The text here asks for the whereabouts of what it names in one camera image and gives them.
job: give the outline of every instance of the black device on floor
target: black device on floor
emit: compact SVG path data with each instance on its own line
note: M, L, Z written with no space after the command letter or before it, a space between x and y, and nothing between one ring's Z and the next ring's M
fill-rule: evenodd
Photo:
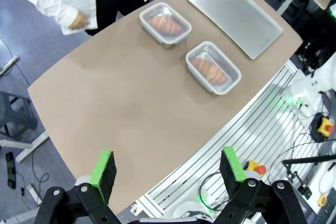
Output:
M336 207L336 190L332 188L328 194L327 204L321 208L316 216L314 224L326 224Z

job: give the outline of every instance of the slatted metal platform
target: slatted metal platform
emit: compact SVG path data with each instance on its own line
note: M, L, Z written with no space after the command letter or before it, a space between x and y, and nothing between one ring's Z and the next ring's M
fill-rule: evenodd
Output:
M292 110L282 95L296 71L296 67L288 61L197 153L139 198L132 209L133 213L143 210L150 217L171 217L181 200L196 200L198 188L204 178L218 171L223 146L233 146L242 164L253 159L265 165L268 170L263 181L266 183L268 179L273 182L286 176L286 170L280 164L283 159L316 155L317 145L312 143L285 152L294 144L312 142L309 134L305 134L308 129L301 123L300 115ZM304 177L310 168L311 164L298 164L292 167L292 171L295 170ZM209 205L217 205L227 198L220 175L209 179L203 189L202 194L206 195Z

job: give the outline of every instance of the gray stool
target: gray stool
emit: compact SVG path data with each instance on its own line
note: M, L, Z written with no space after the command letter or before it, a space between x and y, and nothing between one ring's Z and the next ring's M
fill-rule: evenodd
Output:
M24 112L15 111L12 108L12 104L17 100L23 101ZM27 129L36 128L37 119L33 116L28 102L30 102L30 100L25 97L0 91L0 129L2 127L5 129L5 132L0 131L0 134L15 139ZM8 130L8 123L20 125L23 128L16 132L15 135L11 135Z

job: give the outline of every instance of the bread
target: bread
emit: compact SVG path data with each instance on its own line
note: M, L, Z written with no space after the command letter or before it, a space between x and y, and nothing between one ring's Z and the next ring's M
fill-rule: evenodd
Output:
M181 34L182 27L169 17L160 16L150 18L148 23L156 30L164 34Z
M226 74L211 61L194 58L191 60L191 64L211 84L222 85L227 81Z

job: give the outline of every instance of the metal tray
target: metal tray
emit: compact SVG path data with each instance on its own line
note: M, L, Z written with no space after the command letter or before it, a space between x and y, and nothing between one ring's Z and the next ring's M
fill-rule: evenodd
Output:
M252 0L189 0L251 59L257 58L283 29Z

